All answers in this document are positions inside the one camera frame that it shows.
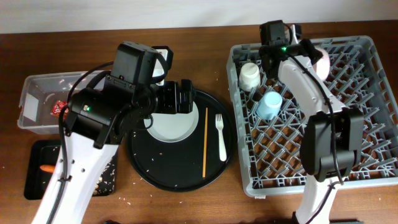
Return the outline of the grey round plate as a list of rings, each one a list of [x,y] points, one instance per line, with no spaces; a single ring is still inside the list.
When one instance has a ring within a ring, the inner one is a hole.
[[[152,117],[153,121],[144,120],[146,131],[159,141],[173,143],[186,139],[194,132],[199,121],[199,112],[194,103],[192,112],[188,114],[153,113]]]

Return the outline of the cream white cup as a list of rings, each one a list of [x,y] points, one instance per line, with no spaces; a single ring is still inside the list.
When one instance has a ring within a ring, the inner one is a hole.
[[[244,91],[256,89],[261,84],[259,67],[252,62],[245,63],[239,73],[239,87]]]

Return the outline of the wooden chopstick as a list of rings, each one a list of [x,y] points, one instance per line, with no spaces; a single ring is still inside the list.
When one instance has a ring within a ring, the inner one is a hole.
[[[203,169],[202,178],[206,177],[206,157],[207,157],[207,139],[208,139],[208,108],[205,109],[205,126],[204,126],[204,145],[203,145]]]

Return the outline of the light blue cup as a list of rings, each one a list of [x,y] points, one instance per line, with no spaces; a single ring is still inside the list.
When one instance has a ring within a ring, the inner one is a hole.
[[[278,92],[269,91],[259,101],[256,114],[264,120],[272,120],[279,114],[282,97]]]

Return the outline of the white plastic fork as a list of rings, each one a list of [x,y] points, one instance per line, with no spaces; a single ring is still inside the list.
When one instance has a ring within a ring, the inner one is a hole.
[[[223,124],[222,114],[216,114],[215,126],[216,126],[216,129],[218,130],[220,161],[224,162],[227,160],[227,153],[226,153],[226,147],[225,147],[224,137],[223,137],[224,124]]]

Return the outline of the orange carrot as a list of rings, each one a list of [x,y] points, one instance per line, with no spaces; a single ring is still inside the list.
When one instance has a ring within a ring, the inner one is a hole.
[[[43,171],[43,172],[47,172],[47,173],[53,174],[54,171],[55,171],[55,166],[44,164],[44,165],[40,166],[40,170]]]

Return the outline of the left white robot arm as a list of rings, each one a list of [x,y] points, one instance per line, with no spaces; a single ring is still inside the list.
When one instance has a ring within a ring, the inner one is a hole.
[[[125,41],[116,58],[87,71],[90,82],[72,87],[58,117],[60,152],[34,223],[81,223],[95,185],[124,137],[156,113],[190,113],[190,80],[166,79],[167,46]]]

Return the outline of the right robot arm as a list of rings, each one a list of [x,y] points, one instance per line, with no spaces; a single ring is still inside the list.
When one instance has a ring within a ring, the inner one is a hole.
[[[330,58],[308,39],[295,41],[282,20],[259,26],[261,66],[283,83],[306,119],[300,161],[306,172],[303,198],[294,223],[329,223],[330,210],[344,178],[360,162],[364,116],[326,87]]]

